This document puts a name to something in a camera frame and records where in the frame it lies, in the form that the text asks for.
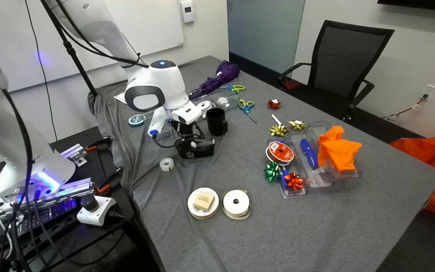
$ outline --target red gift bow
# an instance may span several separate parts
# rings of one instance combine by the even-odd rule
[[[288,181],[288,187],[293,188],[295,191],[299,191],[303,188],[303,179],[295,172],[290,173],[289,176],[285,176],[285,180]]]
[[[273,110],[276,110],[277,108],[281,107],[281,102],[274,103],[273,101],[268,100],[268,106]]]

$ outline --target chair armrest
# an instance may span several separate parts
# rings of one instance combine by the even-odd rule
[[[370,91],[375,87],[373,83],[370,81],[364,79],[364,83],[366,83],[366,86],[360,91],[360,93],[355,97],[355,99],[350,103],[349,108],[352,110],[354,109],[369,93]]]
[[[289,91],[288,87],[282,82],[283,78],[285,76],[287,76],[287,74],[293,72],[295,69],[297,69],[297,68],[299,68],[299,67],[301,67],[303,65],[311,66],[311,63],[300,62],[300,63],[297,63],[297,64],[293,65],[293,67],[291,67],[290,69],[286,70],[285,72],[283,72],[282,74],[279,75],[279,77],[278,77],[278,83],[281,86],[283,86],[287,91]]]

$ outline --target television screen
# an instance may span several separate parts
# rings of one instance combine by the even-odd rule
[[[378,0],[379,4],[435,9],[435,0]]]

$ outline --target gray tablecloth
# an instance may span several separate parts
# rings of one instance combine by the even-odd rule
[[[219,63],[204,57],[183,66],[188,92],[213,76]],[[258,124],[238,108],[226,112],[229,131],[216,138],[209,158],[181,159],[174,148],[155,145],[147,126],[129,127],[135,112],[112,98],[125,83],[100,88],[102,95],[90,103],[101,133],[114,138],[115,163],[125,168],[122,183],[166,270],[375,271],[435,189],[435,169],[248,74],[234,82],[246,86],[242,98],[256,102],[251,114]],[[282,102],[279,110],[267,108],[273,98]],[[341,125],[346,139],[362,143],[357,160],[364,174],[354,191],[284,199],[262,172],[272,113],[282,122]],[[201,127],[209,138],[205,123]],[[159,168],[164,157],[176,162],[171,172]],[[200,187],[220,196],[247,190],[251,216],[234,221],[219,210],[210,219],[194,219],[187,199]]]

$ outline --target black pole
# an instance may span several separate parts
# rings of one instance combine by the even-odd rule
[[[80,72],[81,76],[83,77],[83,80],[85,81],[86,85],[90,89],[90,92],[92,93],[93,97],[96,97],[98,93],[97,93],[97,91],[95,91],[95,87],[93,86],[93,84],[92,84],[90,78],[88,77],[88,74],[86,73],[85,69],[83,68],[82,63],[80,62],[80,60],[76,56],[75,49],[73,48],[73,46],[71,46],[71,43],[68,41],[68,39],[65,36],[65,33],[62,31],[62,29],[61,29],[62,26],[59,23],[57,17],[53,14],[53,12],[51,11],[50,7],[45,2],[45,0],[41,0],[41,4],[45,8],[46,13],[48,14],[48,16],[50,16],[51,22],[53,23],[53,25],[57,29],[58,34],[60,35],[60,37],[62,38],[63,45],[65,46],[68,54],[71,56],[71,59],[75,63],[75,65],[76,65],[76,67],[78,69],[78,72]]]

